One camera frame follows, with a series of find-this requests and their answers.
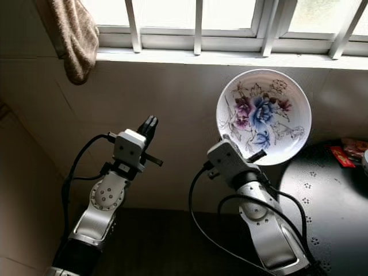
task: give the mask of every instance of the red package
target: red package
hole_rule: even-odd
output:
[[[331,149],[332,154],[335,156],[335,158],[340,162],[340,164],[343,167],[355,168],[355,165],[347,157],[347,155],[344,153],[342,147],[340,147],[340,146],[331,146],[329,148]]]

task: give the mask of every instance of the wall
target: wall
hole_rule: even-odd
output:
[[[1,30],[6,47],[1,50],[0,96],[59,171],[67,173],[92,136],[137,128],[154,114],[160,123],[148,152],[165,163],[162,168],[149,164],[137,177],[126,206],[186,210],[191,179],[218,139],[215,110],[221,90],[234,76],[254,67],[98,61],[89,81],[74,86],[62,61],[55,58],[35,9],[28,1],[3,2],[12,7],[1,9],[1,25],[15,26],[7,24],[9,28]],[[25,31],[19,25],[26,25]],[[342,136],[368,138],[367,71],[274,69],[294,78],[309,99],[313,113],[309,143]],[[78,174],[97,174],[111,156],[110,145],[97,143],[81,160]],[[266,172],[276,183],[282,166]],[[84,203],[92,184],[74,185],[74,193]],[[221,179],[203,178],[195,191],[195,208],[213,212],[218,200],[231,192]]]
[[[0,275],[42,275],[63,230],[62,179],[13,114],[0,121]]]

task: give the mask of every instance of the white bowl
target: white bowl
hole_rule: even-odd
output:
[[[265,150],[255,162],[274,165],[293,157],[311,131],[311,107],[301,87],[283,73],[256,69],[233,78],[217,103],[223,139],[234,141],[244,158]]]

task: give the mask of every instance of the table surface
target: table surface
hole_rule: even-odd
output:
[[[362,167],[342,168],[323,145],[311,146],[290,162],[280,190],[302,203],[309,248],[329,275],[368,275],[368,177]],[[301,229],[294,203],[279,201]]]

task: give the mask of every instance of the wire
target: wire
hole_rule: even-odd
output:
[[[300,216],[301,216],[301,225],[302,225],[301,226],[301,228],[302,228],[301,235],[304,239],[304,242],[308,246],[308,239],[307,239],[307,235],[306,235],[306,215],[305,215],[305,211],[304,211],[303,206],[301,206],[300,202],[295,197],[293,197],[292,195],[284,193],[282,191],[279,191],[278,189],[276,189],[275,187],[272,187],[272,186],[269,186],[269,188],[272,191],[274,191],[275,193],[280,194],[283,197],[287,197],[288,199],[292,200],[297,205],[297,207],[299,209],[299,212],[300,212]]]
[[[269,275],[273,275],[273,276],[276,276],[274,273],[264,269],[263,267],[261,266],[258,266],[257,264],[254,264],[252,262],[250,262],[249,260],[246,260],[244,258],[242,258],[241,256],[238,256],[236,254],[234,254],[233,252],[227,250],[226,248],[224,248],[223,246],[219,245],[218,243],[216,243],[213,239],[211,239],[207,234],[206,232],[200,227],[198,221],[196,220],[195,218],[195,215],[194,215],[194,212],[193,212],[193,207],[192,207],[192,199],[193,199],[193,190],[194,190],[194,187],[199,179],[199,177],[206,171],[207,169],[205,167],[203,167],[198,173],[197,175],[194,177],[191,185],[190,185],[190,190],[189,190],[189,197],[188,197],[188,202],[189,202],[189,211],[190,211],[190,214],[191,214],[191,217],[195,223],[195,225],[197,226],[197,228],[201,231],[201,233],[210,241],[212,242],[214,245],[216,245],[218,248],[224,250],[225,252],[229,253],[230,255],[248,263],[249,265],[252,265],[260,270],[262,270],[263,272],[269,274]]]
[[[62,244],[67,241],[67,237],[69,234],[69,214],[68,214],[68,203],[69,203],[69,192],[70,192],[70,185],[74,177],[74,171],[76,166],[78,165],[79,160],[81,159],[84,152],[91,146],[95,141],[98,139],[105,138],[109,139],[109,135],[107,134],[100,134],[93,137],[91,140],[85,144],[85,146],[79,151],[76,158],[74,159],[74,163],[70,168],[70,172],[66,179],[64,180],[62,186],[62,204],[63,204],[63,212],[64,212],[64,232],[62,237]]]
[[[95,175],[94,177],[73,177],[73,180],[97,180],[98,178],[103,177],[102,174]]]
[[[308,259],[314,259],[312,253],[310,252],[309,248],[308,248],[308,244],[305,244],[304,239],[302,238],[300,232],[298,231],[298,229],[296,228],[296,226],[290,221],[290,219],[288,217],[286,217],[281,211],[279,211],[278,209],[276,209],[275,207],[265,203],[262,200],[259,200],[257,198],[254,197],[250,197],[248,195],[244,195],[244,194],[232,194],[232,195],[228,195],[227,197],[224,197],[220,203],[218,204],[217,207],[217,213],[221,213],[221,209],[224,205],[225,202],[227,202],[228,200],[232,200],[234,198],[241,198],[244,200],[249,200],[252,201],[258,205],[261,205],[263,207],[266,207],[268,209],[270,209],[271,211],[273,211],[274,213],[276,213],[277,215],[279,215],[283,220],[285,220],[285,222],[289,225],[289,227],[291,227],[291,229],[295,232],[295,235],[297,236],[297,238],[299,239],[299,241],[301,242],[301,244],[303,245],[303,247],[305,248],[306,254]]]

